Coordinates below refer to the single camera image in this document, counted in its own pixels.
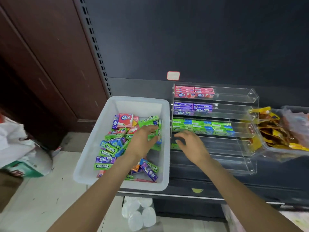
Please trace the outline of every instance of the floor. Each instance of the floor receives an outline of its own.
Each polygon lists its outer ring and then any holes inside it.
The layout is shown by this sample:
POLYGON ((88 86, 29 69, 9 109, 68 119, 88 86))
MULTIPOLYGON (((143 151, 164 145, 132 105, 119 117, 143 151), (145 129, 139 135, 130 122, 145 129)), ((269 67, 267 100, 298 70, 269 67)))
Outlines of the floor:
MULTIPOLYGON (((69 133, 63 145, 66 151, 54 158, 53 171, 22 183, 0 214, 0 232, 45 232, 87 190, 88 186, 76 183, 72 175, 88 136, 87 133, 69 133)), ((129 232, 127 220, 121 216, 122 200, 121 196, 114 198, 99 232, 129 232)), ((157 221, 148 232, 227 232, 221 222, 168 217, 157 217, 157 221)))

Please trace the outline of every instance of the pink watermelon gum pack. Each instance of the pink watermelon gum pack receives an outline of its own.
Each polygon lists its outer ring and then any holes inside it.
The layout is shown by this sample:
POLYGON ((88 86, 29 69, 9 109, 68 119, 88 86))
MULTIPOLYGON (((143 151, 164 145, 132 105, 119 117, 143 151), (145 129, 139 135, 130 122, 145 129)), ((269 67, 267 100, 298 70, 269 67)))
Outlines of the pink watermelon gum pack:
POLYGON ((133 114, 119 114, 119 121, 117 128, 132 128, 133 126, 133 114))

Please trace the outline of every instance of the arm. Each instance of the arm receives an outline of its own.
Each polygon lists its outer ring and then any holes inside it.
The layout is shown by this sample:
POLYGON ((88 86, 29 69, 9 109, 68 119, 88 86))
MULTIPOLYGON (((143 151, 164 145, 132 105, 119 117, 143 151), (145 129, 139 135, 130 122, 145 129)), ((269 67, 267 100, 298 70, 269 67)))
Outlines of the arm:
POLYGON ((48 232, 96 232, 125 176, 158 140, 157 136, 150 141, 147 139, 157 128, 148 125, 138 130, 124 155, 56 220, 48 232))
POLYGON ((196 134, 186 130, 175 137, 184 138, 186 145, 177 140, 181 150, 210 178, 247 232, 302 232, 212 159, 196 134))

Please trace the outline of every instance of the stack of plastic cups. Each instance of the stack of plastic cups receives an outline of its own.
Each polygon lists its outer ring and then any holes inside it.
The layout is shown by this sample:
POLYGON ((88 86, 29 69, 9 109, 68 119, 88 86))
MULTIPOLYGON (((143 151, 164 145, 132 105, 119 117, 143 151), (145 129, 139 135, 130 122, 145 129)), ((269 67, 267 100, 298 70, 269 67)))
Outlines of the stack of plastic cups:
POLYGON ((151 227, 157 222, 153 202, 149 198, 125 197, 122 216, 128 219, 131 231, 151 227))

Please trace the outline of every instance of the hand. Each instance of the hand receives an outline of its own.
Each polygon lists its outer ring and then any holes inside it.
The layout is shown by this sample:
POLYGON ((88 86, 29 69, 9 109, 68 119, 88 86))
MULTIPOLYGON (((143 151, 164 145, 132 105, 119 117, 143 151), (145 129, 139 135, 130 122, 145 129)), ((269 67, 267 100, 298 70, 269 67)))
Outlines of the hand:
POLYGON ((195 133, 184 130, 180 133, 176 133, 174 136, 182 137, 186 141, 185 145, 180 140, 176 140, 176 143, 185 153, 187 158, 192 163, 196 164, 196 166, 199 166, 199 164, 202 164, 205 160, 211 158, 202 140, 195 133))
POLYGON ((158 141, 158 136, 154 136, 150 141, 148 141, 148 135, 151 132, 155 132, 158 126, 147 125, 142 126, 138 131, 136 131, 129 143, 126 153, 130 153, 138 157, 138 159, 144 158, 150 148, 158 141))

